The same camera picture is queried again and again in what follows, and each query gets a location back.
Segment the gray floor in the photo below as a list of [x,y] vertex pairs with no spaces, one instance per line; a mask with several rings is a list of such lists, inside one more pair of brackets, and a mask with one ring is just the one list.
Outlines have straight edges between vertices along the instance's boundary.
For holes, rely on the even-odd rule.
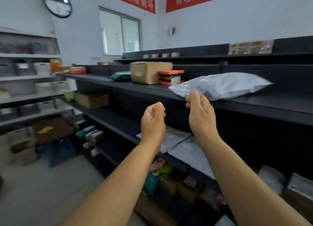
[[[10,162],[8,146],[0,137],[1,226],[54,226],[80,204],[104,179],[83,157],[48,166],[45,158],[24,166]],[[129,226],[145,226],[133,214]]]

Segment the window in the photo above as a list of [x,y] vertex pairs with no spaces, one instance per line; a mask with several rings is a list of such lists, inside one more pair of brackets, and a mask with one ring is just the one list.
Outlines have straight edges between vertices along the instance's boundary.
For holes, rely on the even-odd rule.
[[141,21],[105,8],[100,8],[104,53],[122,55],[124,52],[140,51]]

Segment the blue plastic stool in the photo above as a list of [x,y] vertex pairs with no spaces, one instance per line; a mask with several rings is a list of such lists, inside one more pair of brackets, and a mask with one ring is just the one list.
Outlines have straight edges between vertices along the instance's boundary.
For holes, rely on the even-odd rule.
[[69,157],[77,155],[69,136],[43,144],[42,147],[47,154],[50,167],[54,167]]

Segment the hand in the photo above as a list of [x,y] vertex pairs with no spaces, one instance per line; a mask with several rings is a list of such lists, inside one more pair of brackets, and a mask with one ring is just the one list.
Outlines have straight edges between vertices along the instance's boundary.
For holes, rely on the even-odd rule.
[[160,151],[165,136],[165,108],[161,102],[148,106],[141,118],[141,141],[156,148],[156,154]]
[[201,146],[208,141],[209,144],[218,141],[220,137],[216,128],[215,112],[208,99],[194,91],[186,98],[186,102],[186,107],[190,109],[190,128],[197,143]]

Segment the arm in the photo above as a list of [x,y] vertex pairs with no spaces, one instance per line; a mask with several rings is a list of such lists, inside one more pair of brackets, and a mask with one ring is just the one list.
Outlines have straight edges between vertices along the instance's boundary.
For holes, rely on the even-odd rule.
[[220,138],[213,107],[203,95],[186,99],[189,123],[205,153],[223,196],[240,226],[309,226],[298,212],[274,193]]
[[141,121],[140,144],[98,188],[61,224],[62,226],[127,225],[149,168],[165,135],[162,103],[149,106]]

